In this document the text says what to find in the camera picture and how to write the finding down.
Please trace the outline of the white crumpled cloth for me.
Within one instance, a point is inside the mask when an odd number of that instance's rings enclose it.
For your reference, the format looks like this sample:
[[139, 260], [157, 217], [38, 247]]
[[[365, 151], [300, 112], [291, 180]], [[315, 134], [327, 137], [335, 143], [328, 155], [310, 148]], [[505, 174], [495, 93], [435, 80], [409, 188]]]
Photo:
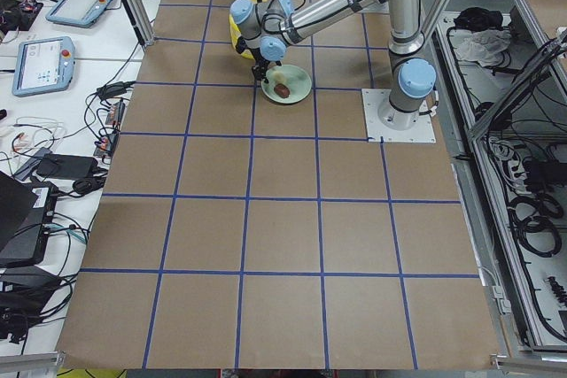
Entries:
[[497, 66], [504, 59], [512, 36], [508, 31], [487, 29], [473, 33], [455, 48], [458, 60], [476, 62], [483, 67]]

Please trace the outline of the near teach pendant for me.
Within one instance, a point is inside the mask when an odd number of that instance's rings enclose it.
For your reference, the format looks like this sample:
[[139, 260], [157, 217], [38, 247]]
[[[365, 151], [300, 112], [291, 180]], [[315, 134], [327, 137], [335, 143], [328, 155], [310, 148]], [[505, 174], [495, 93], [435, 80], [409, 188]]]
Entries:
[[75, 47], [68, 36], [22, 42], [12, 94], [34, 96], [66, 90], [74, 76]]

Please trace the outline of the teach pendant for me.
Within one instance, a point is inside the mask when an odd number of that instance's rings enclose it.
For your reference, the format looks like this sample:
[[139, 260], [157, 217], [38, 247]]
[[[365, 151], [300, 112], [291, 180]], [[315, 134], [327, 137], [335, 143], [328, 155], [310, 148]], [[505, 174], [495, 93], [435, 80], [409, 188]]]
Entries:
[[58, 0], [46, 14], [54, 24], [88, 28], [107, 10], [113, 0]]
[[12, 94], [34, 96], [66, 90], [74, 76], [75, 47], [68, 36], [22, 42]]

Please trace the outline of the far teach pendant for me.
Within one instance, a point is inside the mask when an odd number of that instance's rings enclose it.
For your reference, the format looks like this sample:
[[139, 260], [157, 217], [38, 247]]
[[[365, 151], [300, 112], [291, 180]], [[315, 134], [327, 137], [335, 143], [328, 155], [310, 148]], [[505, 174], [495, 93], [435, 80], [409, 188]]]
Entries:
[[46, 14], [54, 24], [88, 28], [107, 10], [113, 0], [58, 0]]

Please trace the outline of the green plate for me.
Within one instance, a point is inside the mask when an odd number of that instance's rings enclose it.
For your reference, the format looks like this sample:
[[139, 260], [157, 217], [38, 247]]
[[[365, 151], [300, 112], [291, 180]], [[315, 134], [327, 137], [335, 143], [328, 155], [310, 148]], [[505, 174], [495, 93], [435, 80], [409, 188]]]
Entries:
[[[290, 90], [290, 96], [282, 99], [274, 93], [274, 82], [271, 74], [275, 71], [281, 71], [287, 78], [285, 86]], [[294, 65], [273, 66], [267, 72], [268, 82], [261, 82], [260, 86], [265, 96], [277, 104], [296, 104], [303, 101], [312, 90], [312, 80], [310, 75], [303, 69]]]

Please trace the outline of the black laptop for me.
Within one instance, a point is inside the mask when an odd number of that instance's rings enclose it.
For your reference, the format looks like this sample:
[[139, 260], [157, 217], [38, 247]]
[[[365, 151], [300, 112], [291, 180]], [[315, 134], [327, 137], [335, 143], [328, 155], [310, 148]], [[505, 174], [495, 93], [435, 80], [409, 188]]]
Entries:
[[1, 173], [1, 267], [43, 261], [57, 203], [48, 181], [21, 183]]

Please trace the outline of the black power adapter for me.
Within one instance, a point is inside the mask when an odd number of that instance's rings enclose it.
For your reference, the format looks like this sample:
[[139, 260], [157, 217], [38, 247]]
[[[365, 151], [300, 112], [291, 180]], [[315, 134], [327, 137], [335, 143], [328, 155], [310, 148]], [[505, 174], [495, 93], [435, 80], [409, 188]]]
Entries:
[[76, 180], [90, 177], [97, 167], [97, 160], [93, 157], [46, 154], [35, 172], [45, 178]]

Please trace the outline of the white bun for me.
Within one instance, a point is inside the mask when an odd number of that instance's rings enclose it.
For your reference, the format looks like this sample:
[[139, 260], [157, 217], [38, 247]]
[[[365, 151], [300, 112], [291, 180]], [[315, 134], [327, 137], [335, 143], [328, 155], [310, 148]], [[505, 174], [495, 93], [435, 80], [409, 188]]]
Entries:
[[271, 74], [271, 78], [274, 82], [275, 85], [277, 84], [283, 84], [285, 85], [287, 82], [287, 78], [284, 75], [284, 73], [282, 73], [281, 71], [275, 70], [272, 74]]

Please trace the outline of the brown bun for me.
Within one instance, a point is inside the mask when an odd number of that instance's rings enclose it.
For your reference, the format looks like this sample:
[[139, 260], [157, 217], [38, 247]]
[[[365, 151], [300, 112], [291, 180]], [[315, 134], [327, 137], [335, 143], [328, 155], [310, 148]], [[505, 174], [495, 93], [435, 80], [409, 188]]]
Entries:
[[282, 83], [278, 83], [274, 86], [274, 93], [282, 99], [287, 99], [291, 92], [287, 86]]

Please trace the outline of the yellow steamer top layer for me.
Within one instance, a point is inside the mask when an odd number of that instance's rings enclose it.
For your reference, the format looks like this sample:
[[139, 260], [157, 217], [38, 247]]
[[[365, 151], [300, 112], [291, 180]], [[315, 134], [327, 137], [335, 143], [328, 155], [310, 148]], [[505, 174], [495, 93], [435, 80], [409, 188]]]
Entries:
[[233, 20], [233, 17], [231, 15], [229, 15], [229, 32], [230, 32], [231, 43], [236, 44], [241, 33], [239, 31], [236, 22]]

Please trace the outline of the yellow steamer bottom layer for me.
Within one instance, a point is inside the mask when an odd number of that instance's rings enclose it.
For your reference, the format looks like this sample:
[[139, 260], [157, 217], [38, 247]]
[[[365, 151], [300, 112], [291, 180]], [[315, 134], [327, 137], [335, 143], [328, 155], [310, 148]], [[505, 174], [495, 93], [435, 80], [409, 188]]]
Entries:
[[253, 55], [250, 52], [246, 41], [243, 37], [239, 36], [237, 39], [233, 40], [232, 42], [233, 48], [235, 52], [243, 58], [253, 59]]

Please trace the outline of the yellow steamer layer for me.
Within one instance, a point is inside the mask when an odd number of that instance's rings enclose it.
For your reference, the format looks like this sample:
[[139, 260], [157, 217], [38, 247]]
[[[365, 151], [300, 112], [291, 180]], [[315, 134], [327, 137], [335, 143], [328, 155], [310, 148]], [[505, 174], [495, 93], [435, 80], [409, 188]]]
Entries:
[[237, 39], [233, 40], [232, 42], [233, 48], [235, 52], [243, 58], [253, 59], [253, 55], [250, 52], [246, 41], [243, 37], [239, 36]]
[[231, 15], [229, 15], [229, 32], [230, 32], [231, 43], [236, 44], [241, 33], [239, 31], [236, 22], [233, 20], [233, 17]]

